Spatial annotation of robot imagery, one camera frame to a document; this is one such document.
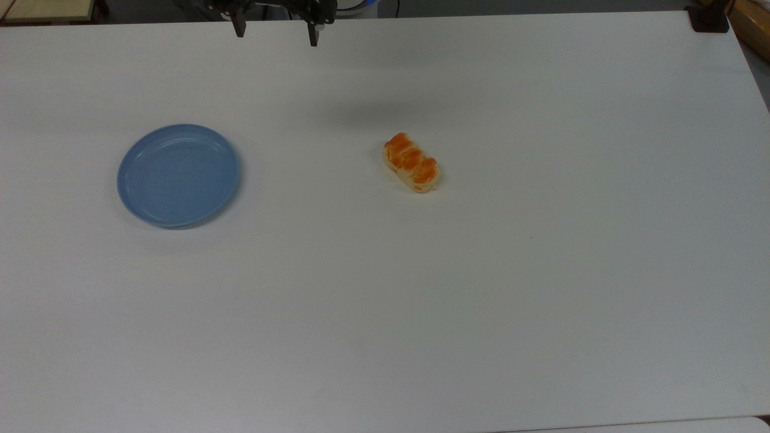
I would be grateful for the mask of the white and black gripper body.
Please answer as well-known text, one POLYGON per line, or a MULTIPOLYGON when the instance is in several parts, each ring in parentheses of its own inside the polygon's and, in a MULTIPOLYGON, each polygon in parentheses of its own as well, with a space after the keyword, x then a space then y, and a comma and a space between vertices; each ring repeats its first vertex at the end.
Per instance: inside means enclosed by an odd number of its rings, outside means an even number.
POLYGON ((206 1, 205 11, 217 12, 223 19, 301 19, 311 24, 333 23, 336 1, 206 1))

